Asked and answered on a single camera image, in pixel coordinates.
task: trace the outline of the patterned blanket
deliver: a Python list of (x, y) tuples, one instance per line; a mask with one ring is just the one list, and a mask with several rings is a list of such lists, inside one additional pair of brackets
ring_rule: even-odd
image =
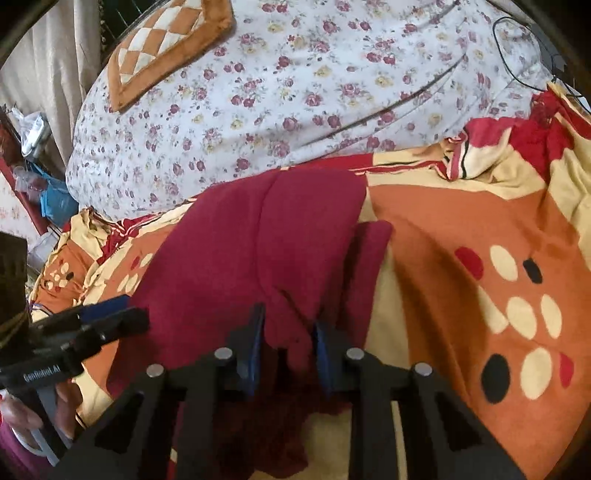
[[(365, 348), (391, 365), (434, 365), (532, 480), (588, 433), (590, 140), (591, 122), (551, 85), (529, 119), (478, 119), (428, 148), (298, 167), (363, 176), (360, 221), (393, 226)], [(134, 222), (74, 217), (38, 280), (34, 316), (133, 294), (191, 206)], [(116, 349), (78, 379), (87, 421), (111, 401)], [(350, 413), (311, 415), (301, 432), (309, 465), (295, 477), (345, 478), (349, 433)]]

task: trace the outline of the silver screw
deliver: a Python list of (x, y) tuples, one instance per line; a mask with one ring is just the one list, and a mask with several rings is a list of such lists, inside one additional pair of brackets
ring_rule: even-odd
[(347, 350), (347, 358), (350, 360), (361, 360), (365, 356), (365, 352), (361, 348), (350, 348)]
[(164, 373), (164, 367), (159, 364), (152, 364), (146, 369), (146, 373), (150, 378), (156, 378)]
[(421, 375), (422, 377), (428, 377), (433, 373), (433, 367), (429, 364), (421, 362), (420, 364), (416, 364), (414, 366), (414, 370), (416, 373)]
[(230, 360), (234, 355), (234, 352), (232, 352), (231, 348), (223, 346), (222, 348), (218, 348), (214, 355), (218, 360)]

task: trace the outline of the cushion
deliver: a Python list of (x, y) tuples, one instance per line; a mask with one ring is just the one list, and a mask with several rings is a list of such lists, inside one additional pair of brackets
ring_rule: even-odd
[(111, 106), (119, 111), (202, 55), (233, 23), (230, 0), (171, 0), (115, 49), (109, 60)]

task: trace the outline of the curtain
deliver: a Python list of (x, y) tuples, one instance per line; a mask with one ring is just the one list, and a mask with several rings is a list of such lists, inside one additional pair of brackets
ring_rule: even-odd
[(59, 0), (0, 70), (0, 104), (16, 103), (24, 114), (46, 113), (54, 141), (51, 160), (60, 171), (73, 150), (78, 112), (99, 72), (97, 0)]

